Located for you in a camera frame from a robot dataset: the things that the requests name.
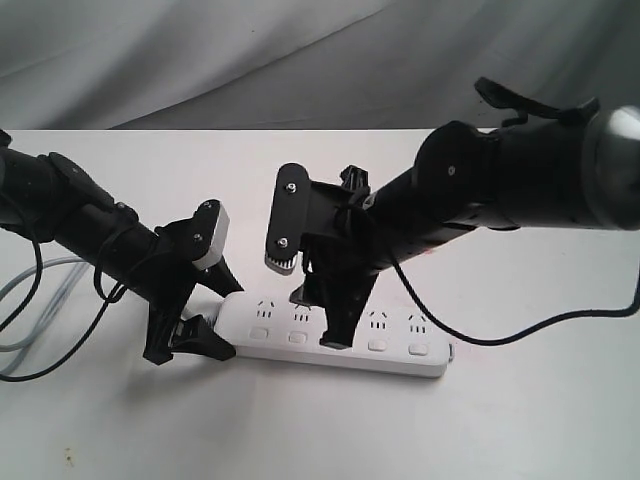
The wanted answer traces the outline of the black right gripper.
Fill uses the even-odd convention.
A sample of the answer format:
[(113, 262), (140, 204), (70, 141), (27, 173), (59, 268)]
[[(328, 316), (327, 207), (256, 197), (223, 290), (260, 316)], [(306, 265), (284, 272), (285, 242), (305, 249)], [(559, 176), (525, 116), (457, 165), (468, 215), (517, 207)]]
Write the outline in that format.
[(365, 265), (364, 222), (356, 218), (371, 193), (368, 172), (349, 165), (339, 184), (314, 181), (308, 175), (311, 192), (299, 248), (304, 281), (289, 301), (323, 306), (326, 330), (319, 343), (348, 349), (377, 279)]

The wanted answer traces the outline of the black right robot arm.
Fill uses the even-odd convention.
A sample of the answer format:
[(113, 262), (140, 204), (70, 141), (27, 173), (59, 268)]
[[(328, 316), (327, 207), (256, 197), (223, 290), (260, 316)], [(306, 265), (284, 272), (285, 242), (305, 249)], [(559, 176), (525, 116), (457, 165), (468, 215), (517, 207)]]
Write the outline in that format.
[(305, 274), (291, 298), (324, 310), (322, 345), (352, 345), (380, 272), (478, 228), (638, 229), (636, 107), (557, 108), (487, 78), (475, 88), (513, 117), (488, 133), (462, 121), (437, 128), (377, 190), (356, 168), (341, 185), (286, 168), (302, 197), (293, 218)]

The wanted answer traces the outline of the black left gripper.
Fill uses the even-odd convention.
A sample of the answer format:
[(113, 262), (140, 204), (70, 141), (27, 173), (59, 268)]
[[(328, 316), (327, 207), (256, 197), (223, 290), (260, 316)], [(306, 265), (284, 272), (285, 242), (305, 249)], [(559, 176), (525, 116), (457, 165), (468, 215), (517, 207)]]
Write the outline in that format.
[[(182, 312), (196, 283), (203, 278), (188, 255), (197, 242), (194, 220), (182, 219), (157, 227), (155, 243), (131, 272), (132, 291), (148, 302), (148, 321), (143, 357), (164, 364), (173, 353), (230, 360), (236, 349), (218, 335), (202, 315), (182, 320)], [(207, 269), (207, 287), (226, 298), (244, 288), (224, 256)]]

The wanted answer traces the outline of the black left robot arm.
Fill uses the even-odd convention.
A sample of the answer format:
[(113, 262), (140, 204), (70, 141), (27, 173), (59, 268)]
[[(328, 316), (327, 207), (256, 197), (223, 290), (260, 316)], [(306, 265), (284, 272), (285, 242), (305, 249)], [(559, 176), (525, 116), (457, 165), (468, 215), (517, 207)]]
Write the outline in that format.
[(182, 317), (198, 285), (227, 296), (242, 287), (226, 265), (229, 218), (216, 199), (192, 216), (149, 229), (134, 209), (116, 201), (77, 164), (51, 152), (37, 157), (14, 150), (1, 135), (1, 227), (34, 246), (56, 242), (118, 288), (108, 303), (131, 291), (149, 306), (143, 356), (161, 365), (176, 353), (226, 361), (235, 348), (201, 315)]

